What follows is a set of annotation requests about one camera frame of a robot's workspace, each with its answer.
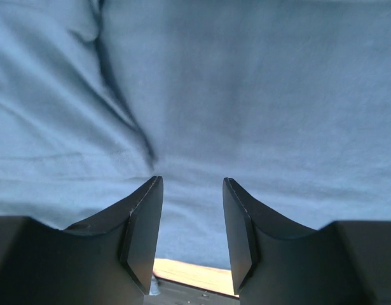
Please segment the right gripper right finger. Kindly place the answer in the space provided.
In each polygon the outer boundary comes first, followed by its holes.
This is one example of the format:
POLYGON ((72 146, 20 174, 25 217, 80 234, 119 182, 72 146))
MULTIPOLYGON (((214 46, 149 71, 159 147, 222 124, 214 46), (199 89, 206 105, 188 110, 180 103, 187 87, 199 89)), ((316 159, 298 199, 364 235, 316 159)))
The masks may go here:
POLYGON ((241 304, 391 304, 391 221, 314 230, 223 181, 233 290, 241 304))

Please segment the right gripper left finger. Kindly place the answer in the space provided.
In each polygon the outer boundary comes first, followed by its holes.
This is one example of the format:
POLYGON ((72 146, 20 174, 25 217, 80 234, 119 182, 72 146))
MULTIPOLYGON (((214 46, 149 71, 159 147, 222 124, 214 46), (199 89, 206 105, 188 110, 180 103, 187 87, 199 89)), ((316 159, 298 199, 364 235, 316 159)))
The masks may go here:
POLYGON ((0 216, 0 304, 142 304, 163 204, 154 176, 64 230, 0 216))

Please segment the grey-blue t shirt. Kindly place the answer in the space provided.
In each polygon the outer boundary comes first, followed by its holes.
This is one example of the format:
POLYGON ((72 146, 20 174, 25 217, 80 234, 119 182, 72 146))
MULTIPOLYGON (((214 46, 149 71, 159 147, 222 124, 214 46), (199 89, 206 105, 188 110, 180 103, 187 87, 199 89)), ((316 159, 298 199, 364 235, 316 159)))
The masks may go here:
POLYGON ((0 215, 65 228, 153 175, 160 258, 229 267, 226 177, 391 220, 391 1, 0 1, 0 215))

